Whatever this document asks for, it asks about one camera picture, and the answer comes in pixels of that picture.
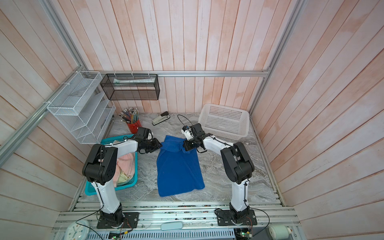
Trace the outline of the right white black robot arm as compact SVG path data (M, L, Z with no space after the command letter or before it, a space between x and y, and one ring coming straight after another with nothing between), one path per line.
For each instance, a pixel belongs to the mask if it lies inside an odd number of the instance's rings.
M245 221L252 223L252 214L248 203L250 178L255 170L251 157L243 143L228 143L212 134L205 133L201 124L183 126L181 132L186 137L183 147L186 151L202 148L222 157L225 173L232 182L232 198L229 210L215 210L218 225L241 225Z

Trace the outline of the pink towel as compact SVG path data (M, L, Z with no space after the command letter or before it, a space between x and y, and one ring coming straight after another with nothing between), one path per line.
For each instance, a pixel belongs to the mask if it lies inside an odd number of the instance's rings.
M121 172L124 172L126 175L132 175L134 177L136 172L136 160L135 154L130 153L126 154L117 159L116 171L113 177L114 187L117 187L118 177Z

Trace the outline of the pale green towel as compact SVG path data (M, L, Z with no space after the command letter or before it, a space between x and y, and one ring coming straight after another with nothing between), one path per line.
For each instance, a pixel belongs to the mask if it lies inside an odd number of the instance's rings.
M117 186L124 186L127 185L128 182L133 178L132 175L126 175L124 172L121 172L118 181L117 181Z

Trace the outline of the teal plastic basket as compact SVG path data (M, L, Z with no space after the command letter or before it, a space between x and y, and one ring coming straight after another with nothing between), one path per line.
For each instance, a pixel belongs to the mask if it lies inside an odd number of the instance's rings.
M131 135L122 135L122 136L117 136L117 137L106 138L106 139L103 139L101 141L101 144L102 145L110 145L110 144L114 144L117 142L123 142L124 140L127 140L127 139L131 138L132 136L133 135L131 134ZM131 188L137 183L137 180L138 180L138 153L134 152L134 154L135 154L135 160L136 160L136 169L135 169L136 172L135 172L134 177L128 182L127 185L116 187L115 191Z

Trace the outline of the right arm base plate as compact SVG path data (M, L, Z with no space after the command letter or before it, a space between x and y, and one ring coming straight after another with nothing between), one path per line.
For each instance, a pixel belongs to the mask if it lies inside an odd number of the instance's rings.
M219 226L256 226L257 219L254 210L236 212L234 210L215 209Z

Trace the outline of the white plastic basket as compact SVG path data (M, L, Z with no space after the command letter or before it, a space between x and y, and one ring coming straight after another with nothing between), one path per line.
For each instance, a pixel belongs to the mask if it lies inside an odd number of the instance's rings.
M205 104L198 123L203 130L216 137L240 140L247 137L250 127L250 115L247 111L227 106Z

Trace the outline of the red pencil cup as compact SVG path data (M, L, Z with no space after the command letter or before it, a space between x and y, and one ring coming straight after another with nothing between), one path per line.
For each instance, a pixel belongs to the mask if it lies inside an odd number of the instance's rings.
M134 123L127 122L127 126L129 128L131 134L136 134L138 132L139 128L142 127L142 124L141 124L140 120L137 120Z

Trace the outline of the black grey stapler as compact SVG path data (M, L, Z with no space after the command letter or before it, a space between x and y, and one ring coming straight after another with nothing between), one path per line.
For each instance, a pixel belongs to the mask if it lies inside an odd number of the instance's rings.
M170 118L170 114L168 111L161 113L159 116L157 116L155 119L152 120L152 125L156 126Z

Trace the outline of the black mesh wall basket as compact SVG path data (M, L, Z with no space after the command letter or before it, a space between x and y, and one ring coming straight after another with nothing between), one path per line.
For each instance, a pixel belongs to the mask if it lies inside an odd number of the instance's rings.
M106 74L101 87L112 101L156 101L160 95L156 74Z

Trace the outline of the coloured pencils bunch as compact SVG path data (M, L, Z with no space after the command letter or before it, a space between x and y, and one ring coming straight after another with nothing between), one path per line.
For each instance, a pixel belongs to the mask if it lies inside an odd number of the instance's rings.
M128 124L135 124L139 120L139 110L137 108L123 109L119 116Z

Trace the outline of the blue towel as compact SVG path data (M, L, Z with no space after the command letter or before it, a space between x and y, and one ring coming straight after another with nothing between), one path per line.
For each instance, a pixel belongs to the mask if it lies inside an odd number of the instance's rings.
M169 197L205 188L197 150L186 151L184 139L167 135L157 158L158 192Z

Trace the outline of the white analog clock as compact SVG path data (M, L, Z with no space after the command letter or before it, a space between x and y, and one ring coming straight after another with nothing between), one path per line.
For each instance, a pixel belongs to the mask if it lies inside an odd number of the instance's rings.
M86 240L90 231L87 220L78 220L67 227L64 240Z

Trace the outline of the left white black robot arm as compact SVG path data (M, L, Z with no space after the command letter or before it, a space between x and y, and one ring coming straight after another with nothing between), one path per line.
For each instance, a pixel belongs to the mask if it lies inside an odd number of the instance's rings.
M96 190L101 205L99 229L122 227L127 221L113 184L118 158L131 153L153 153L161 147L152 131L142 127L130 138L117 143L93 145L82 173Z

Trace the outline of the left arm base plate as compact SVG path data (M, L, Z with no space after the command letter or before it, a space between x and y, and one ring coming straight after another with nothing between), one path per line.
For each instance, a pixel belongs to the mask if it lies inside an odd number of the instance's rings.
M138 225L138 212L116 212L115 214L106 214L101 212L97 229L135 229Z

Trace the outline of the white tape roll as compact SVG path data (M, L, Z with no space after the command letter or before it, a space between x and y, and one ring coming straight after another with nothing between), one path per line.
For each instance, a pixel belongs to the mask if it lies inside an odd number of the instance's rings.
M268 231L273 240L287 240L293 233L291 228L284 225L270 225Z

